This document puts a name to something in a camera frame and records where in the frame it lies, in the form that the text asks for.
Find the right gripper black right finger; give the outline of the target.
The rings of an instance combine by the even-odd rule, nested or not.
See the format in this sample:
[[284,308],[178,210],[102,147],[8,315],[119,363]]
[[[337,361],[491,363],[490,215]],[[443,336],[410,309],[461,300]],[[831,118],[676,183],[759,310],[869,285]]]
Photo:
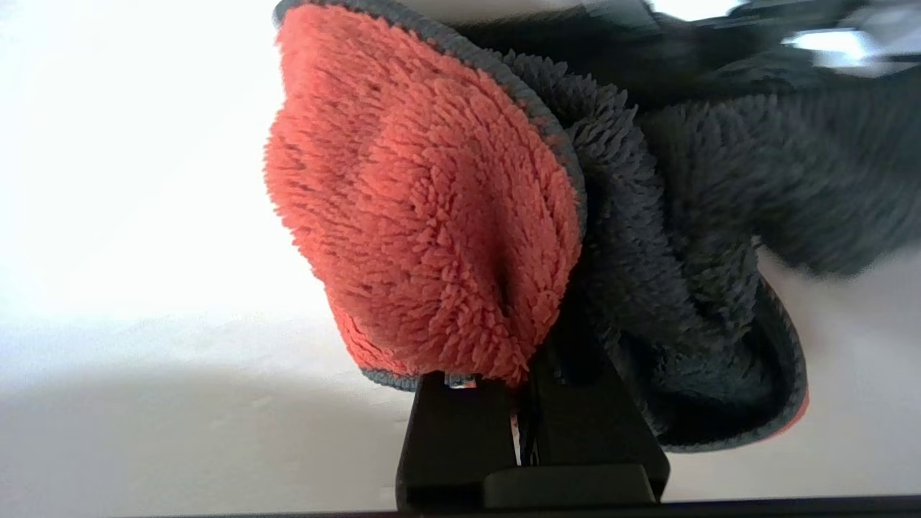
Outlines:
[[588,325],[557,322],[532,362],[523,504],[658,504],[670,463]]

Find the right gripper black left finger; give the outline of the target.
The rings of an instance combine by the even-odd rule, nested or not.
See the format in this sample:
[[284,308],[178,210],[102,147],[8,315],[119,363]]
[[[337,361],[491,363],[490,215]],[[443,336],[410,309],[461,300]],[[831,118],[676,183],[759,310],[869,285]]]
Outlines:
[[421,377],[396,470],[398,511],[486,509],[488,476],[517,467],[510,409],[509,390],[500,381],[453,388],[443,373]]

